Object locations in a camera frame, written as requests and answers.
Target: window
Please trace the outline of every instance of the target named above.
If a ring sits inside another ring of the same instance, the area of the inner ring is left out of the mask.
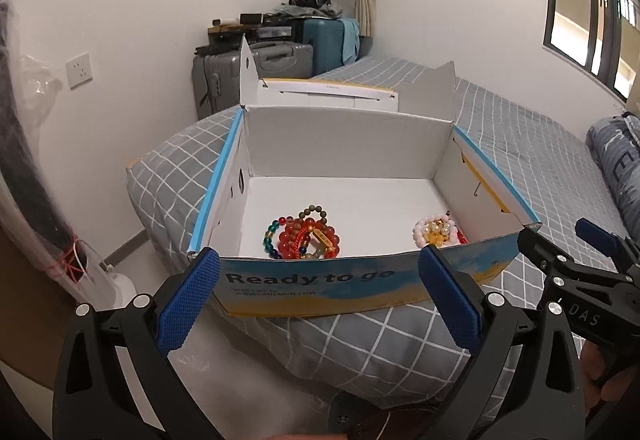
[[[640,63],[638,0],[549,0],[545,45],[628,98]]]

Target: teal suitcase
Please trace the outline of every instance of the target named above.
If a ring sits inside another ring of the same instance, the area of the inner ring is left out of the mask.
[[[314,76],[342,66],[344,25],[339,20],[306,19],[302,30],[302,43],[314,48]]]

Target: baseboard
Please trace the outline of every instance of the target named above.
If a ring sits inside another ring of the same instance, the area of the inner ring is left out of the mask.
[[[149,235],[146,233],[146,230],[142,229],[138,234],[133,236],[131,239],[124,242],[121,246],[119,246],[115,251],[113,251],[109,256],[104,258],[104,263],[107,265],[113,265],[114,267],[128,257],[135,250],[140,248],[146,241],[149,239]]]

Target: pillow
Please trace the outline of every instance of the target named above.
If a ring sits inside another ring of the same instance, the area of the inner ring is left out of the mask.
[[[628,112],[602,119],[587,132],[586,144],[629,235],[640,243],[640,119]]]

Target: beaded bracelet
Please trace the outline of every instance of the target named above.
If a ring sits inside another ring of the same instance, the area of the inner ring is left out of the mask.
[[[308,217],[313,211],[320,215],[320,219],[315,221]],[[322,207],[310,205],[303,211],[300,211],[298,218],[293,216],[284,217],[274,220],[264,234],[264,250],[275,260],[305,260],[318,259],[324,254],[325,258],[335,258],[340,252],[338,243],[340,237],[335,234],[335,229],[327,226],[326,211]],[[273,246],[273,236],[278,227],[285,226],[283,232],[278,236],[279,243],[277,248]],[[314,234],[320,242],[320,246],[316,248],[313,254],[307,252],[310,243],[310,236]]]
[[[414,227],[414,242],[421,249],[432,243],[436,247],[459,245],[460,232],[456,223],[449,218],[449,212],[430,215],[418,220]]]

